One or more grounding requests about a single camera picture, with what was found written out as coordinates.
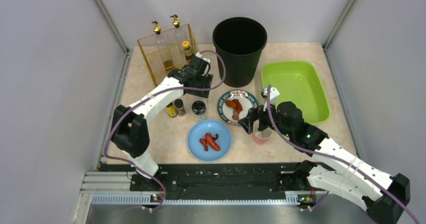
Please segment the sauce bottle yellow cap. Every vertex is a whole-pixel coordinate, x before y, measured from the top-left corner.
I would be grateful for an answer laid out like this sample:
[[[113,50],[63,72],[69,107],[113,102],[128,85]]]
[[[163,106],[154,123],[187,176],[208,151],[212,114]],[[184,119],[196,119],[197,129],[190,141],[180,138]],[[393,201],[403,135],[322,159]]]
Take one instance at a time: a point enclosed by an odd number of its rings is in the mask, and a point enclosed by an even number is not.
[[[182,47],[183,47],[183,50],[184,50],[185,60],[189,62],[194,55],[190,42],[189,41],[183,41]]]

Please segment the black lid seasoning jar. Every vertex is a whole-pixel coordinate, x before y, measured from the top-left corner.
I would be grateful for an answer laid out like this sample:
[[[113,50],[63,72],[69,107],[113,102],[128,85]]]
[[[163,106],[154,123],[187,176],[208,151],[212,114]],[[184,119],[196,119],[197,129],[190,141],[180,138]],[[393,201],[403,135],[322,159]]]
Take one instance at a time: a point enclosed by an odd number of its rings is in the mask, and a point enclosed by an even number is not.
[[[195,101],[192,104],[191,109],[196,122],[204,121],[207,119],[206,104],[203,101]]]

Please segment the silver lid spice jar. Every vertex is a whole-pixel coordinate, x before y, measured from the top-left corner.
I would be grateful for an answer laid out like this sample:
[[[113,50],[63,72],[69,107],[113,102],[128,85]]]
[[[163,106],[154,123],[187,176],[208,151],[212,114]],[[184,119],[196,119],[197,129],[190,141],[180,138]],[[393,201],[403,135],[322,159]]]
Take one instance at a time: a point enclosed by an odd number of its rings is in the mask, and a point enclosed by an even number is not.
[[[205,104],[208,104],[208,98],[196,96],[196,100],[203,101]]]

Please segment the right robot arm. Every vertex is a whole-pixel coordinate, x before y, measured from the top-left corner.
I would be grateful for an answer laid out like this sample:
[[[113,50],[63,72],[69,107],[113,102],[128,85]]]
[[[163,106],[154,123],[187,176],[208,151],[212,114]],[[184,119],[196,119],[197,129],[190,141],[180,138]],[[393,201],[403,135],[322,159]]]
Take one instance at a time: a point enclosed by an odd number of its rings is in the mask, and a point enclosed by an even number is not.
[[[314,161],[303,161],[295,174],[300,186],[328,191],[357,205],[376,223],[397,223],[410,213],[410,181],[403,174],[390,175],[349,153],[321,129],[308,124],[290,101],[248,110],[239,120],[251,134],[271,129]]]

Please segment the glass oil bottle gold spout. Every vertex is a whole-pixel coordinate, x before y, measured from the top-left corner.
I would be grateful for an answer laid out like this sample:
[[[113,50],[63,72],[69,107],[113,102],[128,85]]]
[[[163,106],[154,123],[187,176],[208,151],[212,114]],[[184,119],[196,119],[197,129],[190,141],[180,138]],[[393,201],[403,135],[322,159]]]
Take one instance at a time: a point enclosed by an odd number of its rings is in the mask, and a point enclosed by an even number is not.
[[[158,53],[162,59],[162,62],[165,62],[167,59],[167,54],[164,52],[164,39],[161,35],[161,27],[158,25],[157,21],[152,22],[154,24],[153,31],[155,33],[155,41]]]

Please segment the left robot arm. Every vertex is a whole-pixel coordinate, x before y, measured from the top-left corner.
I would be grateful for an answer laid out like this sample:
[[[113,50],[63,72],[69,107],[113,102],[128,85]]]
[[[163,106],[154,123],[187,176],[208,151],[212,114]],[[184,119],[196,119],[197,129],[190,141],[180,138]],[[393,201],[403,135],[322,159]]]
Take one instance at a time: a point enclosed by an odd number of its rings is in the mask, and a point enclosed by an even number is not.
[[[181,69],[170,71],[158,86],[137,102],[116,107],[110,140],[143,177],[151,179],[159,170],[148,151],[148,124],[185,94],[207,98],[213,78],[210,69],[210,59],[196,54]]]

